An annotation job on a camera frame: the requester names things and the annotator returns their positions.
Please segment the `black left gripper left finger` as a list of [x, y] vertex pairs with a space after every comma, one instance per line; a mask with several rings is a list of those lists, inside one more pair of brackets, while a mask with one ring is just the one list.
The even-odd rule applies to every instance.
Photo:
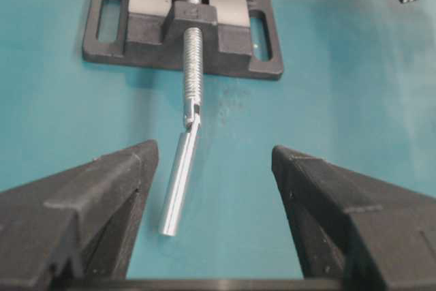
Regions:
[[159, 161], [155, 140], [1, 192], [1, 289], [125, 279]]

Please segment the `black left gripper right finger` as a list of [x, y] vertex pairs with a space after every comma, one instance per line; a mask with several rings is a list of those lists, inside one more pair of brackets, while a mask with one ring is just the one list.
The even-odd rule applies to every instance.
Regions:
[[271, 160], [306, 279], [435, 289], [434, 197], [281, 145]]

